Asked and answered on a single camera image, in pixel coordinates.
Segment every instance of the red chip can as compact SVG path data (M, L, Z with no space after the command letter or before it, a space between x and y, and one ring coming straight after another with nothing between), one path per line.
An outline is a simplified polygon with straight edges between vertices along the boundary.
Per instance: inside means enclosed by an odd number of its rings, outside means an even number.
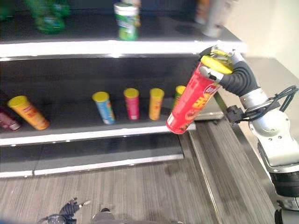
M126 89L123 94L125 95L126 107L128 117L130 120L139 119L139 91L133 88Z
M0 126L11 131L18 130L21 125L9 114L0 108Z
M208 62L208 64L211 65L211 58L208 58ZM211 69L218 70L217 68L224 66L219 64L219 62L216 62L216 64L216 69L214 66L209 67ZM199 67L202 65L207 66L206 63L199 63L183 95L181 96L179 103L173 108L166 121L166 125L169 130L175 134L183 134L186 131L188 126L194 121L206 103L220 87L217 83L214 83L214 81L201 74Z

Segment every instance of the orange chip can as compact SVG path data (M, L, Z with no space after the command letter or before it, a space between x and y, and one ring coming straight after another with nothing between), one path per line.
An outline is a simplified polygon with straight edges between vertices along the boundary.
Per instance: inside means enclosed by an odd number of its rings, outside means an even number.
M151 120L159 120L164 91L159 88L154 88L150 90L149 94L149 118Z
M36 130L47 128L50 123L45 117L28 101L26 96L17 96L9 100L8 106L23 117Z

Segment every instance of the dark red chip can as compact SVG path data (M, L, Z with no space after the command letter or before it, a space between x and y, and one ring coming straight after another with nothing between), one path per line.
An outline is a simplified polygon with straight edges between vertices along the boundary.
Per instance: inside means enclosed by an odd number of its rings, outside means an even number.
M13 119L8 113L0 108L0 126L11 131L18 130L21 125Z

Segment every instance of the store shelf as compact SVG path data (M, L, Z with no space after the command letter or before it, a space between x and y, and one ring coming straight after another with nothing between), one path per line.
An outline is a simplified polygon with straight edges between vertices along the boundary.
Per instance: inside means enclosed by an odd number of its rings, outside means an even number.
M45 145L34 175L183 159L173 134L143 135Z
M48 175L183 158L179 137L170 133L2 147L0 178Z
M116 122L106 125L102 122L94 102L65 103L38 107L50 121L50 126L41 131L35 130L24 122L20 130L2 131L0 146L19 144L57 143L62 141L87 140L116 136L141 135L151 133L168 133L166 120L171 112L172 98L166 98L161 110L160 120L149 119L149 100L140 100L140 119L127 118L123 100L112 102ZM189 130L195 130L191 124Z
M41 156L41 146L2 147L0 178L32 176Z
M134 42L118 41L112 15L71 15L65 24L65 31L45 35L28 15L1 23L0 61L196 54L218 40L223 46L246 52L246 44L226 28L219 38L210 38L201 34L199 24L182 17L142 16L140 37Z

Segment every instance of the green bottle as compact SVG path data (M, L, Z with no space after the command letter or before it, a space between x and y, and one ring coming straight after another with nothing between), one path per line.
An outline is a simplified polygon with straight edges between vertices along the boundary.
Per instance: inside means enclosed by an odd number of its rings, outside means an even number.
M0 21L6 21L13 17L14 6L9 0L0 0Z
M53 14L59 18L66 17L71 14L67 0L50 0L50 4Z
M51 10L49 0L26 0L37 28L46 34L64 30L64 21Z

